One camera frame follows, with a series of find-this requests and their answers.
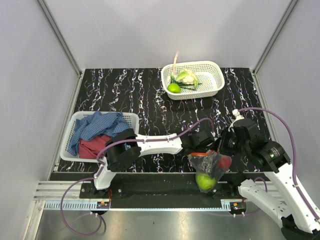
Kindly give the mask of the clear zip top bag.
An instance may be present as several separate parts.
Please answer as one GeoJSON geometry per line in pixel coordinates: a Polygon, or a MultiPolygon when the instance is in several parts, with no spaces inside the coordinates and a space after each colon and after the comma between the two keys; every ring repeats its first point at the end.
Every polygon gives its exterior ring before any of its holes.
{"type": "Polygon", "coordinates": [[[201,193],[212,191],[232,164],[230,156],[216,151],[193,152],[188,161],[195,169],[195,181],[201,193]]]}

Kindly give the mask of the fake green onion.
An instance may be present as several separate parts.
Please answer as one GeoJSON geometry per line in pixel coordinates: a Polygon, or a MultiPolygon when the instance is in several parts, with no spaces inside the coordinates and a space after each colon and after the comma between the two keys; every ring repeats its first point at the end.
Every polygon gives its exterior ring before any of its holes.
{"type": "Polygon", "coordinates": [[[172,70],[170,73],[170,81],[171,83],[180,84],[182,87],[185,86],[193,86],[193,88],[196,90],[199,85],[199,80],[195,73],[190,69],[182,69],[177,76],[175,76],[175,70],[176,70],[176,64],[177,59],[179,56],[179,52],[177,51],[175,53],[173,64],[172,64],[172,70]]]}

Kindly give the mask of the fake green white cabbage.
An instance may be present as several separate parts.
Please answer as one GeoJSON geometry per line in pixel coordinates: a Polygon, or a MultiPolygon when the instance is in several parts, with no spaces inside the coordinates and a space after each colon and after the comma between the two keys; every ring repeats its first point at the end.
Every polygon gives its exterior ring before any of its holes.
{"type": "Polygon", "coordinates": [[[192,85],[196,89],[199,85],[199,80],[192,70],[183,69],[179,72],[175,81],[183,85],[192,85]]]}

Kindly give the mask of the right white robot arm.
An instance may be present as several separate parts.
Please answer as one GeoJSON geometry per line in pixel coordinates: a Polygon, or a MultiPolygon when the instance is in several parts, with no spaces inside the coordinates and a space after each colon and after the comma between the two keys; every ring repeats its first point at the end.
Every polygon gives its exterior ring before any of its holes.
{"type": "Polygon", "coordinates": [[[272,218],[287,240],[318,240],[320,238],[320,209],[298,187],[293,177],[293,163],[284,148],[277,142],[265,140],[258,125],[243,118],[226,127],[218,138],[218,151],[235,158],[246,156],[257,165],[273,183],[283,202],[261,190],[243,173],[235,173],[227,185],[228,195],[240,196],[253,202],[272,218]]]}

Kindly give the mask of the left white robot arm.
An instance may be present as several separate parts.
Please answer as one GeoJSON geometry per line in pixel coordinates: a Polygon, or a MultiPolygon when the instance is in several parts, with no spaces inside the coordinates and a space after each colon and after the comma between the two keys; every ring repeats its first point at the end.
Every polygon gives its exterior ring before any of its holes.
{"type": "Polygon", "coordinates": [[[90,192],[97,198],[103,198],[116,174],[127,170],[140,157],[154,154],[186,156],[196,152],[206,153],[214,144],[215,136],[210,130],[147,136],[127,129],[108,141],[98,154],[100,167],[93,177],[90,192]]]}

